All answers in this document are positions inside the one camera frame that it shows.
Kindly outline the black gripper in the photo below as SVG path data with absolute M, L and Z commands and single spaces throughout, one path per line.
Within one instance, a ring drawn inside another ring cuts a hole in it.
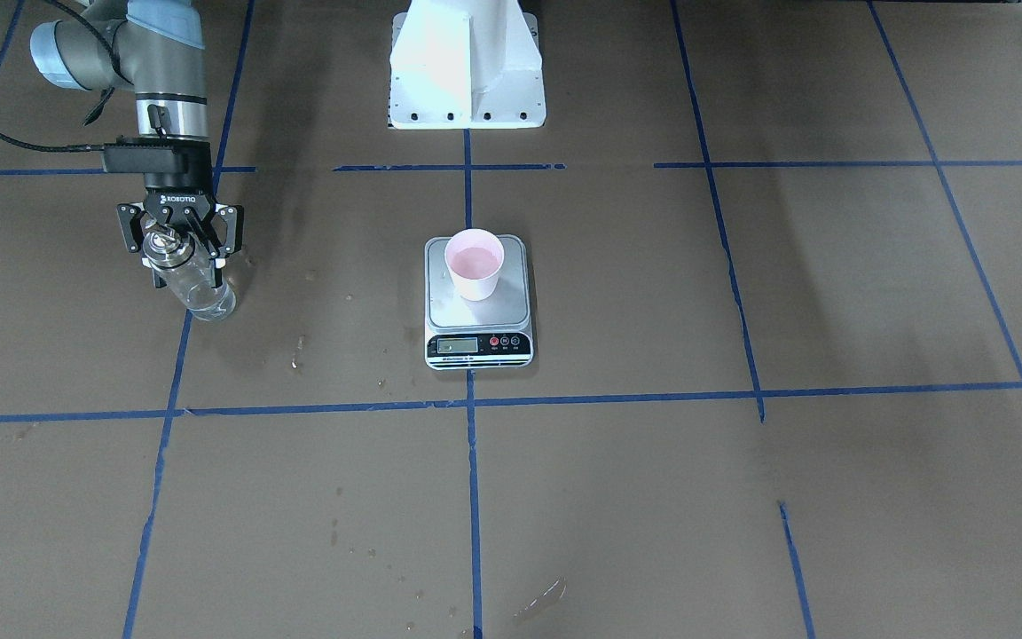
M 153 286 L 165 288 L 166 227 L 153 214 L 170 214 L 160 222 L 192 231 L 196 246 L 222 270 L 243 242 L 244 208 L 216 206 L 210 142 L 182 138 L 130 138 L 102 149 L 102 167 L 110 174 L 141 174 L 145 206 L 117 206 L 122 242 L 153 271 Z

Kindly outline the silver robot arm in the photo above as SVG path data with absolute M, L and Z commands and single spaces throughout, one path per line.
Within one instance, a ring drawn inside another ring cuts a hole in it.
M 102 146 L 108 174 L 138 174 L 140 203 L 118 216 L 128 252 L 147 263 L 162 254 L 146 246 L 143 218 L 178 239 L 207 268 L 211 287 L 242 241 L 242 208 L 216 201 L 201 17 L 191 1 L 90 1 L 68 20 L 43 22 L 29 40 L 34 65 L 60 88 L 127 91 L 137 106 L 138 133 Z

